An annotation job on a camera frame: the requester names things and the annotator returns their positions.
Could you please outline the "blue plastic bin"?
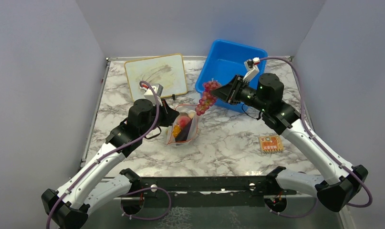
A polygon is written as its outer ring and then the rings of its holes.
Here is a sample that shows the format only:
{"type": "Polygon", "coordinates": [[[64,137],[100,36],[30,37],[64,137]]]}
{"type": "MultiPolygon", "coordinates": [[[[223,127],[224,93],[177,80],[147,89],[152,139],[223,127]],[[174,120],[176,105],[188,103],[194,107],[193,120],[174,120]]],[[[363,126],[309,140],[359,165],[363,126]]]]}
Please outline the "blue plastic bin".
{"type": "MultiPolygon", "coordinates": [[[[259,57],[260,63],[258,64],[258,68],[260,72],[248,83],[251,88],[256,90],[256,94],[258,95],[258,83],[260,81],[260,75],[265,70],[265,58],[267,56],[267,52],[260,48],[226,40],[216,40],[212,43],[207,59],[196,81],[195,89],[202,96],[204,91],[203,83],[205,82],[216,80],[221,84],[221,86],[224,86],[232,81],[235,75],[241,75],[244,77],[247,72],[244,62],[246,60],[259,57]]],[[[236,112],[245,111],[245,108],[242,107],[244,103],[231,104],[217,99],[214,105],[236,112]]]]}

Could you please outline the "clear zip top bag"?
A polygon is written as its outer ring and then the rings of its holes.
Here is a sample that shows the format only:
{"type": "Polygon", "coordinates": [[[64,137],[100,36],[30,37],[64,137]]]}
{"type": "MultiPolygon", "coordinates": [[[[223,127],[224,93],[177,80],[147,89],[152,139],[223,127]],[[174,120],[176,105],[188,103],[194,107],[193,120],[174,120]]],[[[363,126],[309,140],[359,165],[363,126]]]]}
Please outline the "clear zip top bag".
{"type": "Polygon", "coordinates": [[[173,147],[187,145],[198,136],[201,116],[197,115],[196,107],[197,104],[180,104],[175,107],[179,114],[166,131],[166,145],[173,147]]]}

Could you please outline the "red grape bunch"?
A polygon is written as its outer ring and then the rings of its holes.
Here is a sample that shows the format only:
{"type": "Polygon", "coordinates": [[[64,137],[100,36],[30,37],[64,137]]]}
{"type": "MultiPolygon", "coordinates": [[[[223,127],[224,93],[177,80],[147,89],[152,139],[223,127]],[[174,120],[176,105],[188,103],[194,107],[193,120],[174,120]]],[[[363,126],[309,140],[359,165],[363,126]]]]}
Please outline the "red grape bunch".
{"type": "Polygon", "coordinates": [[[202,97],[195,108],[197,116],[203,115],[210,107],[215,104],[217,98],[211,94],[211,91],[220,88],[221,84],[216,80],[211,80],[203,83],[203,87],[204,91],[202,93],[202,97]]]}

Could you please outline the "garlic bulb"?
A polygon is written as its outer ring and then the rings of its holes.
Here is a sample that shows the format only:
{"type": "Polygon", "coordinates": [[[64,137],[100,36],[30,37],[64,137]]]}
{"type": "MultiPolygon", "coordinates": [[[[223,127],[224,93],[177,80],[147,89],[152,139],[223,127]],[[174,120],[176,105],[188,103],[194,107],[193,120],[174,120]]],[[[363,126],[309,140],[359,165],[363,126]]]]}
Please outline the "garlic bulb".
{"type": "Polygon", "coordinates": [[[189,117],[190,119],[193,119],[195,116],[196,116],[196,112],[189,112],[189,113],[188,113],[188,117],[189,117]]]}

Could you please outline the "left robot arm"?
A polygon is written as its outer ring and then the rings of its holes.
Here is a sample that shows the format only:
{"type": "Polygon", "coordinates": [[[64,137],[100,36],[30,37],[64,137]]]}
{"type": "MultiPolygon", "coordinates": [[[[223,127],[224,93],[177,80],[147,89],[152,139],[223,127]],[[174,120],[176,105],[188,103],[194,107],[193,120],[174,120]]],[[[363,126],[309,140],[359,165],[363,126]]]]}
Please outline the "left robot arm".
{"type": "Polygon", "coordinates": [[[136,100],[128,117],[111,130],[97,154],[74,177],[57,190],[44,191],[41,198],[48,215],[46,227],[54,221],[62,229],[79,229],[95,210],[115,197],[136,195],[140,177],[131,169],[125,169],[107,183],[101,180],[136,150],[153,129],[171,126],[178,116],[179,112],[165,100],[136,100]]]}

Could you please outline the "purple eggplant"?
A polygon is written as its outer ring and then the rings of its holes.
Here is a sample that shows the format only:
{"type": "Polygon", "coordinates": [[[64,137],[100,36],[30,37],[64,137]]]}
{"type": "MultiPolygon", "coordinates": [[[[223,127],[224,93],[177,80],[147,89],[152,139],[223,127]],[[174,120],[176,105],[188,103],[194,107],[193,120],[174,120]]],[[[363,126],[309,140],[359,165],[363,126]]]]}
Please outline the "purple eggplant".
{"type": "Polygon", "coordinates": [[[179,132],[177,137],[175,137],[176,142],[184,142],[187,141],[189,131],[191,129],[192,121],[190,121],[188,124],[184,126],[184,128],[179,132]]]}

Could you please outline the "orange food piece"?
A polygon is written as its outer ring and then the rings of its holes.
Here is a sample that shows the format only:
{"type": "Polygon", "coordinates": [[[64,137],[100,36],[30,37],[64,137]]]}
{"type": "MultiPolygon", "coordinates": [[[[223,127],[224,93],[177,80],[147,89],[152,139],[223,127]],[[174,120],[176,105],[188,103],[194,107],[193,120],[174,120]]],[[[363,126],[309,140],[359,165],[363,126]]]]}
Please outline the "orange food piece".
{"type": "Polygon", "coordinates": [[[181,131],[182,131],[181,127],[179,125],[175,125],[172,131],[172,136],[176,138],[181,131]]]}

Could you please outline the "pink peach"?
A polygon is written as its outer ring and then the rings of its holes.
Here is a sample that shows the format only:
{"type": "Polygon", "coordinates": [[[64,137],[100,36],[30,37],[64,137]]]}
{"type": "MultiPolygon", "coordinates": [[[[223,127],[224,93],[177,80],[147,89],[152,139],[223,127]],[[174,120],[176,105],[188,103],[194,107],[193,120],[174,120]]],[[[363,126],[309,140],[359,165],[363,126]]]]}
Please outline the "pink peach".
{"type": "Polygon", "coordinates": [[[183,129],[190,121],[191,119],[187,115],[180,115],[177,118],[176,124],[179,125],[181,129],[183,129]]]}

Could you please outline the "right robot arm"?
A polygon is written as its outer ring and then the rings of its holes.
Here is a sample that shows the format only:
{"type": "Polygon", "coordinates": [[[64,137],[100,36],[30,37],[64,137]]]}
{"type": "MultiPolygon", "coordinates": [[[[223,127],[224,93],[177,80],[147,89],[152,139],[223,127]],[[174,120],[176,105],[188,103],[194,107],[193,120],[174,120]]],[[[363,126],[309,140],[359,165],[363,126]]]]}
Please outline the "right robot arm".
{"type": "Polygon", "coordinates": [[[265,188],[271,194],[294,190],[316,197],[333,212],[339,212],[360,191],[367,169],[353,166],[337,155],[302,122],[300,113],[282,100],[284,84],[273,73],[260,76],[257,88],[251,88],[241,75],[211,95],[229,103],[243,103],[258,110],[262,120],[278,135],[296,146],[318,169],[319,175],[294,172],[277,167],[267,175],[265,188]]]}

